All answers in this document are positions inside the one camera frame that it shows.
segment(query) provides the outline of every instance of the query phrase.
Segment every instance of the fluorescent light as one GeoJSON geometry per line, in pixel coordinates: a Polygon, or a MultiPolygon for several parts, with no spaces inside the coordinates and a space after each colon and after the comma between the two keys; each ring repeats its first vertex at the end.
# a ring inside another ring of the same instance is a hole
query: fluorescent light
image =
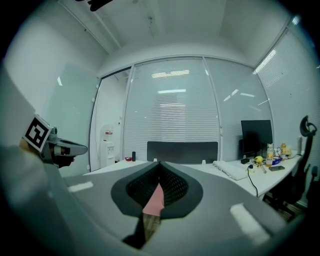
{"type": "Polygon", "coordinates": [[[259,109],[259,108],[257,108],[257,107],[254,107],[254,106],[249,106],[249,108],[252,108],[253,110],[256,110],[256,111],[259,111],[259,112],[261,112],[261,109],[259,109]]]}
{"type": "Polygon", "coordinates": [[[294,25],[298,25],[299,22],[300,22],[300,17],[299,16],[294,16],[294,18],[292,20],[292,23],[294,25]]]}
{"type": "Polygon", "coordinates": [[[185,104],[181,104],[181,103],[163,103],[160,104],[160,107],[166,108],[166,107],[186,107],[185,104]]]}
{"type": "Polygon", "coordinates": [[[228,97],[226,97],[223,101],[226,102],[227,100],[229,100],[231,98],[231,96],[229,95],[228,97]]]}
{"type": "Polygon", "coordinates": [[[268,101],[268,100],[265,100],[264,102],[261,102],[260,104],[258,104],[258,106],[261,105],[261,104],[263,104],[263,103],[265,103],[265,102],[267,102],[267,101],[268,101]]]}
{"type": "Polygon", "coordinates": [[[62,86],[62,83],[61,83],[61,80],[60,80],[60,76],[58,76],[58,84],[60,85],[60,86],[62,86]]]}
{"type": "Polygon", "coordinates": [[[231,93],[231,96],[235,95],[239,90],[238,89],[235,89],[232,93],[231,93]]]}
{"type": "Polygon", "coordinates": [[[248,96],[248,97],[254,97],[254,95],[252,95],[252,94],[243,93],[243,92],[241,92],[240,95],[242,95],[242,96],[248,96]]]}
{"type": "Polygon", "coordinates": [[[158,94],[185,93],[186,89],[178,90],[158,90],[158,94]]]}
{"type": "Polygon", "coordinates": [[[253,71],[253,74],[255,75],[258,73],[267,63],[272,59],[272,57],[276,54],[276,50],[272,50],[267,57],[262,61],[262,63],[253,71]]]}
{"type": "Polygon", "coordinates": [[[152,78],[164,78],[164,77],[172,77],[172,76],[183,76],[189,74],[189,70],[181,70],[181,71],[171,71],[170,73],[162,72],[162,73],[154,73],[152,74],[152,78]]]}

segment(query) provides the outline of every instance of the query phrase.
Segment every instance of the ceiling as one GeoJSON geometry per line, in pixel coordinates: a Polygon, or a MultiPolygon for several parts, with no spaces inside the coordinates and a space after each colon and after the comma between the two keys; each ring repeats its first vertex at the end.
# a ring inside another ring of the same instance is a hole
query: ceiling
{"type": "Polygon", "coordinates": [[[91,12],[87,0],[59,2],[109,54],[130,43],[178,32],[224,37],[246,53],[275,7],[271,0],[113,0],[91,12]]]}

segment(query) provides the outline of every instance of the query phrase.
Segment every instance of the desk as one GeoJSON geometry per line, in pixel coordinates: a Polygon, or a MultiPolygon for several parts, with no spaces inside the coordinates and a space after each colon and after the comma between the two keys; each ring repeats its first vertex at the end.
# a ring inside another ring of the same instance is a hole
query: desk
{"type": "MultiPolygon", "coordinates": [[[[296,155],[295,157],[291,159],[286,159],[285,161],[280,162],[277,165],[274,166],[283,166],[284,170],[277,170],[277,171],[270,171],[268,167],[265,167],[266,173],[264,173],[264,170],[261,167],[253,166],[253,169],[249,169],[251,172],[250,177],[252,179],[253,184],[258,189],[258,196],[262,200],[263,196],[266,192],[271,190],[274,186],[276,186],[279,182],[281,182],[289,173],[292,172],[292,170],[296,167],[298,160],[301,158],[301,156],[296,155]]],[[[101,174],[106,172],[113,172],[116,170],[129,168],[132,166],[137,166],[146,163],[146,161],[136,160],[135,162],[132,161],[126,161],[122,160],[120,162],[117,162],[115,164],[112,164],[110,166],[104,167],[102,169],[87,173],[85,175],[95,175],[95,174],[101,174]]],[[[250,163],[247,164],[241,164],[240,160],[237,161],[231,161],[230,164],[237,166],[239,168],[242,168],[244,172],[247,172],[247,168],[250,163]]],[[[248,191],[252,195],[256,195],[256,190],[252,186],[249,177],[240,179],[240,180],[234,180],[230,178],[228,175],[226,175],[224,172],[219,171],[217,168],[215,168],[212,163],[211,164],[183,164],[184,166],[209,173],[212,175],[217,175],[226,179],[229,179],[230,181],[236,183],[244,190],[248,191]]]]}

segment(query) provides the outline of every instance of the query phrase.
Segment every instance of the monitor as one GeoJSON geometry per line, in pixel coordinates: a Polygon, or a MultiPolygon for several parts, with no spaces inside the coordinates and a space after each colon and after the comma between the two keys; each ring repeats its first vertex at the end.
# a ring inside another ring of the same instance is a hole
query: monitor
{"type": "Polygon", "coordinates": [[[243,153],[258,152],[266,144],[273,143],[270,120],[241,121],[243,153]]]}

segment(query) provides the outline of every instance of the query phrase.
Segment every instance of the water cooler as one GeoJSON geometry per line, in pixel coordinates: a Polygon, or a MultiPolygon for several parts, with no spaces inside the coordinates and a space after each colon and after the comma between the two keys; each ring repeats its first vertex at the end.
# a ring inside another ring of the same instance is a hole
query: water cooler
{"type": "Polygon", "coordinates": [[[104,125],[100,130],[100,168],[107,167],[115,163],[113,130],[113,126],[109,124],[104,125]]]}

